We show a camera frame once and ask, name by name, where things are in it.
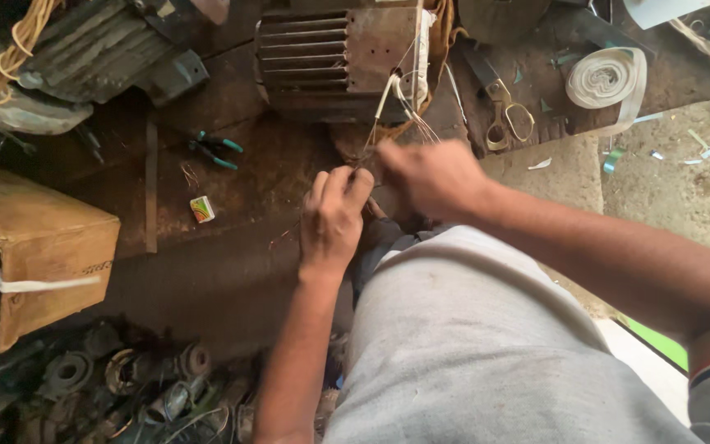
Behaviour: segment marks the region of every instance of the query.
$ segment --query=yellow wire bundle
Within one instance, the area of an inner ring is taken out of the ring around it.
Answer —
[[[32,0],[24,18],[13,26],[13,43],[0,54],[0,105],[13,96],[12,90],[7,86],[8,82],[18,80],[15,73],[26,59],[32,56],[32,49],[37,44],[40,33],[48,23],[54,8],[61,3],[63,0]]]

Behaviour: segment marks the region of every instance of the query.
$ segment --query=rope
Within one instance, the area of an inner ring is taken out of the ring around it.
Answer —
[[[684,25],[684,22],[677,18],[671,20],[669,23],[676,31],[680,32],[687,39],[689,39],[689,41],[692,42],[698,50],[700,50],[700,52],[710,56],[710,40],[706,40],[705,38],[697,35],[692,28]]]
[[[566,82],[566,94],[572,102],[587,109],[621,103],[614,125],[590,132],[612,136],[634,123],[645,96],[647,75],[643,51],[632,47],[603,49],[574,65]]]
[[[13,26],[11,30],[13,43],[0,54],[0,105],[12,98],[13,92],[7,84],[10,81],[18,81],[17,70],[27,58],[32,56],[32,50],[51,13],[57,6],[63,4],[63,1],[32,0],[24,18]]]

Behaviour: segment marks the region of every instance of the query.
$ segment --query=brass scissors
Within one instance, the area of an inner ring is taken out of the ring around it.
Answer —
[[[508,134],[510,133],[520,142],[526,141],[533,134],[533,126],[536,121],[533,115],[530,114],[527,108],[515,103],[511,100],[511,94],[506,89],[506,85],[500,80],[500,76],[495,72],[495,68],[489,64],[489,61],[483,53],[476,51],[469,42],[462,46],[462,52],[465,55],[468,65],[478,77],[478,81],[486,91],[492,103],[495,105],[495,121],[489,126],[487,131],[487,148],[491,151],[506,148],[508,146]],[[530,130],[527,134],[520,136],[517,134],[517,128],[514,126],[514,121],[508,114],[508,110],[517,107],[518,110],[527,116],[530,122]]]

